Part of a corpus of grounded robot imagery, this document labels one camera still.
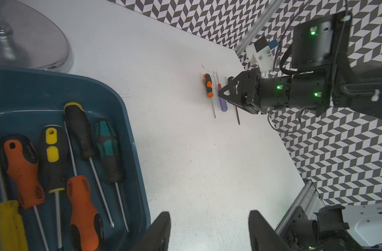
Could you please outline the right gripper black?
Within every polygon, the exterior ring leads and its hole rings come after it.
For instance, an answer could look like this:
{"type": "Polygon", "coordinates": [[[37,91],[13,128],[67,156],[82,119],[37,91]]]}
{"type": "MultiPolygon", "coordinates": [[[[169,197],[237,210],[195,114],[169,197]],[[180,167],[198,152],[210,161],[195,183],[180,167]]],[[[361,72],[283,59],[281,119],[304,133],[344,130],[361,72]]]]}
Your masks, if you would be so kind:
{"type": "Polygon", "coordinates": [[[219,97],[241,104],[251,114],[284,110],[290,105],[291,77],[261,78],[257,69],[241,72],[219,91],[219,97]]]}

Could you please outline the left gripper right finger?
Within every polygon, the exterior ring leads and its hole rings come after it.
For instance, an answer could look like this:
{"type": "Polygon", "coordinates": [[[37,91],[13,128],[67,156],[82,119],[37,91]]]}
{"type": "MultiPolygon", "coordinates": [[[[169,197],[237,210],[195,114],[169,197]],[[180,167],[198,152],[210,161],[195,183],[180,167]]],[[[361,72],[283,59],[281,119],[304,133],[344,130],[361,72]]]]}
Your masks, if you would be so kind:
{"type": "Polygon", "coordinates": [[[250,211],[248,230],[253,251],[289,251],[288,245],[257,210],[250,211]]]}

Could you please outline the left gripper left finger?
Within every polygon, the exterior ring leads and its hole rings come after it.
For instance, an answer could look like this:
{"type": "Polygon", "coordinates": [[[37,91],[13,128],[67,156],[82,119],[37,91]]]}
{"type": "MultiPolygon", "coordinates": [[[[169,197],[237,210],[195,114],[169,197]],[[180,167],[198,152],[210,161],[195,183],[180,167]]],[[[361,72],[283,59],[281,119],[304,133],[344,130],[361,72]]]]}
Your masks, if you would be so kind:
{"type": "Polygon", "coordinates": [[[167,251],[171,233],[171,217],[168,211],[161,212],[132,251],[167,251]]]}

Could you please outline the purple red screwdriver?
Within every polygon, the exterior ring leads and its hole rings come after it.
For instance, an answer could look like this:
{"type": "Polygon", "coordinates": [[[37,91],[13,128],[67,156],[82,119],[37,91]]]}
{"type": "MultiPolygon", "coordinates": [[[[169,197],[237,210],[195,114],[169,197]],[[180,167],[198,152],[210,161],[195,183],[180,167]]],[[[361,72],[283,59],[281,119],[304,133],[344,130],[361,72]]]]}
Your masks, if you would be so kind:
{"type": "MultiPolygon", "coordinates": [[[[216,77],[216,81],[217,81],[217,89],[218,89],[218,91],[220,91],[222,89],[222,86],[220,84],[217,71],[215,71],[215,77],[216,77]]],[[[228,110],[227,102],[223,98],[219,97],[219,103],[220,103],[221,110],[223,112],[226,112],[228,110]]]]}

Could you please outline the orange black small screwdriver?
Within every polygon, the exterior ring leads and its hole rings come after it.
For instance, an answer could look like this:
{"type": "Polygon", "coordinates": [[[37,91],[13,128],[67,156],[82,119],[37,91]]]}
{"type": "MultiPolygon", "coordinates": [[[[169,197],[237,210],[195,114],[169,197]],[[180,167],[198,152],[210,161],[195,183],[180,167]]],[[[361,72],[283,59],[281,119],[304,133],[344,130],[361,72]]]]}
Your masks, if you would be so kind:
{"type": "Polygon", "coordinates": [[[205,73],[204,74],[204,76],[203,76],[203,84],[204,84],[204,87],[205,87],[205,90],[206,90],[206,93],[207,93],[207,97],[208,97],[208,99],[210,100],[210,103],[211,103],[211,108],[212,108],[212,111],[213,111],[213,116],[214,116],[214,118],[216,118],[216,112],[215,112],[214,103],[213,103],[213,97],[214,97],[213,82],[212,82],[212,78],[211,78],[209,73],[205,73]]]}

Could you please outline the orange black long screwdriver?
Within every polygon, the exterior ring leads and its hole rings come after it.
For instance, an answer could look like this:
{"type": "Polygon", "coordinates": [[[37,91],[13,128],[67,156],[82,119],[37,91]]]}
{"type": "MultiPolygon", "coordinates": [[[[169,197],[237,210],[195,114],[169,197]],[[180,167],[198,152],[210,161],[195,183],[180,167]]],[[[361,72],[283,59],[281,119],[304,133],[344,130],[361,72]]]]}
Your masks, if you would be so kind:
{"type": "Polygon", "coordinates": [[[72,205],[70,238],[76,251],[103,251],[105,238],[102,218],[91,201],[88,179],[77,173],[74,152],[68,141],[74,176],[67,182],[72,205]]]}

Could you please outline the green black screwdriver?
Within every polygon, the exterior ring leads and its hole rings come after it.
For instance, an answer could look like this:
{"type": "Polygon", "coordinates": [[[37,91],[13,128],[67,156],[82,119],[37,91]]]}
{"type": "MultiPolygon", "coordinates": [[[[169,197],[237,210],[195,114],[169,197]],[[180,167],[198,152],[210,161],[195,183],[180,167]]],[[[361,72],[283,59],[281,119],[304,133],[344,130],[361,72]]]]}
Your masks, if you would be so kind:
{"type": "Polygon", "coordinates": [[[99,150],[100,159],[104,168],[106,183],[115,185],[125,229],[127,234],[129,234],[130,229],[128,226],[123,197],[120,190],[120,183],[124,181],[125,175],[122,170],[122,158],[119,149],[119,138],[114,127],[108,119],[99,119],[96,122],[95,129],[96,146],[99,150]]]}

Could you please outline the black yellow long screwdriver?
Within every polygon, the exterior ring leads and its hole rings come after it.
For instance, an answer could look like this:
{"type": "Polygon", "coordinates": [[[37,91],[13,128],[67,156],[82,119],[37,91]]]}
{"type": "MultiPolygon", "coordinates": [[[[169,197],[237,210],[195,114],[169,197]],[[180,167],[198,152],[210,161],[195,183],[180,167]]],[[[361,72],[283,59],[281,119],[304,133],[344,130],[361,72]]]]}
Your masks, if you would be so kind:
{"type": "Polygon", "coordinates": [[[110,226],[115,228],[115,223],[111,216],[111,212],[107,204],[98,172],[93,161],[93,157],[95,156],[95,149],[91,137],[92,130],[89,119],[83,107],[77,102],[68,102],[64,105],[64,117],[70,135],[74,137],[79,146],[81,159],[83,161],[88,161],[91,165],[102,201],[104,203],[105,211],[110,222],[110,226]]]}

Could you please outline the yellow slim screwdriver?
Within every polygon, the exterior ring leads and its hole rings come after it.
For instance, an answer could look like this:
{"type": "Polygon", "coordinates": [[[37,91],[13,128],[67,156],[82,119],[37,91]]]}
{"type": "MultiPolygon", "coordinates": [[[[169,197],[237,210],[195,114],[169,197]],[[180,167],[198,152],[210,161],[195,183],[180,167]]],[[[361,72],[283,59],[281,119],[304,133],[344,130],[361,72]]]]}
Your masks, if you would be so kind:
{"type": "Polygon", "coordinates": [[[28,251],[27,237],[22,216],[18,213],[19,203],[9,200],[0,160],[0,251],[28,251]]]}

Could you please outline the orange handled screwdriver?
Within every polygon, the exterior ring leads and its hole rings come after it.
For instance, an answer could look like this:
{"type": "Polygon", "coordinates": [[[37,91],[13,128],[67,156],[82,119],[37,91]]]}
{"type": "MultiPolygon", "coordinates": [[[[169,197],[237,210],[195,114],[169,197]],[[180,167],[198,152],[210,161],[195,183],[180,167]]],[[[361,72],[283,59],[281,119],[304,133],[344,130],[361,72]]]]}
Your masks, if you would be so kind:
{"type": "Polygon", "coordinates": [[[15,182],[18,199],[24,209],[33,208],[46,250],[49,250],[37,206],[45,202],[45,192],[39,183],[39,159],[30,139],[22,134],[9,134],[1,139],[1,154],[9,177],[15,182]]]}

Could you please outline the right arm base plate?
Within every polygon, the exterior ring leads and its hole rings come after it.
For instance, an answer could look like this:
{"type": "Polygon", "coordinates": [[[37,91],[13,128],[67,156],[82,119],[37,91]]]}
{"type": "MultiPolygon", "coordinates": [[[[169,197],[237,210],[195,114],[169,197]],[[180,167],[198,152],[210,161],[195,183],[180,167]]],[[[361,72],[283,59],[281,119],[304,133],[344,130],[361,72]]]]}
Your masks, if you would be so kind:
{"type": "Polygon", "coordinates": [[[298,206],[279,236],[292,251],[363,251],[348,233],[345,209],[342,205],[324,207],[315,214],[316,220],[310,220],[298,206]]]}

